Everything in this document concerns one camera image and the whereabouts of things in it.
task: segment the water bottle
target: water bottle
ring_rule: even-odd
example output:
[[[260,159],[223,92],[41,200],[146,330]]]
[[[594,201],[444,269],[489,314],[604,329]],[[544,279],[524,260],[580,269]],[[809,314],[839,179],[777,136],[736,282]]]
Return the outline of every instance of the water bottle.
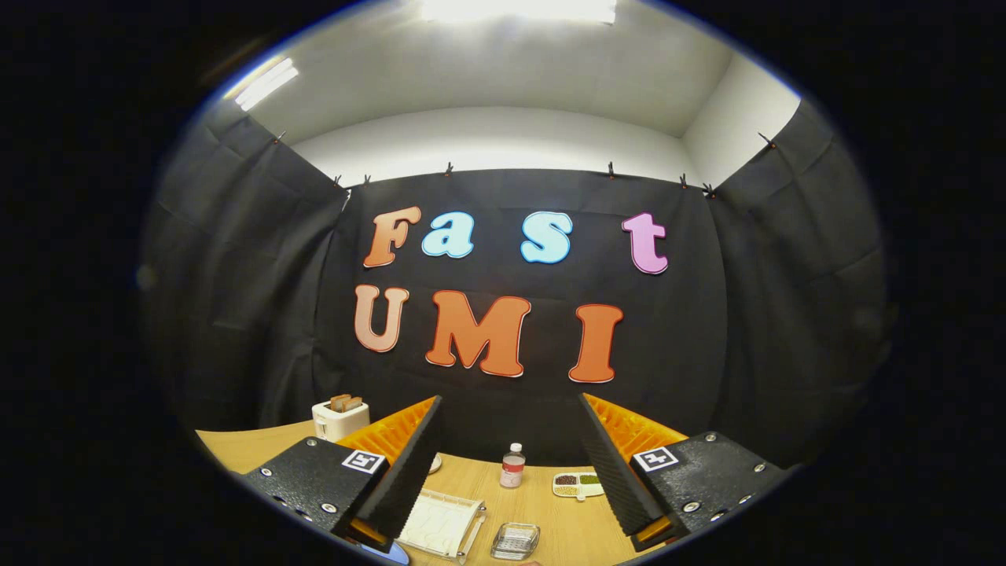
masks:
[[[510,445],[510,451],[503,456],[503,470],[500,473],[500,486],[504,488],[516,488],[520,486],[521,477],[524,475],[524,462],[527,458],[520,453],[521,445],[514,442]]]

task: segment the ceiling light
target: ceiling light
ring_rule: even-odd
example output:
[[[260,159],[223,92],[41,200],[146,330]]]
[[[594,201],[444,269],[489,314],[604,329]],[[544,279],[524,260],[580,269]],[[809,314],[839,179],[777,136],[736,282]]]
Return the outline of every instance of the ceiling light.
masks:
[[[423,19],[463,22],[499,16],[615,23],[617,0],[423,0]]]
[[[298,74],[299,71],[294,67],[294,61],[283,59],[248,84],[247,88],[237,95],[234,102],[241,107],[241,110],[247,112],[253,106],[262,102],[263,99]]]
[[[232,100],[235,95],[242,91],[244,88],[247,88],[248,84],[250,84],[253,80],[265,74],[270,68],[276,66],[276,63],[283,60],[283,58],[284,57],[282,56],[275,56],[257,66],[255,70],[248,72],[240,80],[234,82],[226,93],[223,95],[223,100]]]

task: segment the white ceiling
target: white ceiling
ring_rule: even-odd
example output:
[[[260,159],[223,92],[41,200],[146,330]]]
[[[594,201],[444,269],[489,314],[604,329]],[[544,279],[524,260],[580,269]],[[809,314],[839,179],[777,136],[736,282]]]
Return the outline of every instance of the white ceiling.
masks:
[[[295,144],[377,118],[457,107],[579,112],[684,135],[732,49],[647,4],[615,25],[423,21],[418,3],[368,4],[290,48],[300,74],[250,110]]]

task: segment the blue letter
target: blue letter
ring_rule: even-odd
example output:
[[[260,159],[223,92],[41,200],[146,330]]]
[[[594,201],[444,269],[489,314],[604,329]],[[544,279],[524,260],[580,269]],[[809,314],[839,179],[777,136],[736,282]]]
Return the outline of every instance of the blue letter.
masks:
[[[529,241],[520,244],[520,254],[528,262],[558,262],[569,253],[572,220],[561,212],[533,212],[524,218],[524,235]]]
[[[443,255],[447,253],[454,258],[463,257],[472,252],[472,230],[475,229],[475,218],[467,212],[446,212],[430,222],[435,229],[423,238],[423,252],[428,255]]]

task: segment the divided tray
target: divided tray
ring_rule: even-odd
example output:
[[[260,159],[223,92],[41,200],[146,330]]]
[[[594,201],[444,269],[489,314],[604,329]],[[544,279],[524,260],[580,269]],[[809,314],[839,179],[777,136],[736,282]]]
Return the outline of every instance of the divided tray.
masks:
[[[552,478],[552,493],[560,498],[586,498],[604,495],[598,475],[590,471],[556,474]]]
[[[485,502],[423,490],[396,540],[405,546],[464,564],[475,536],[486,520],[485,512]]]

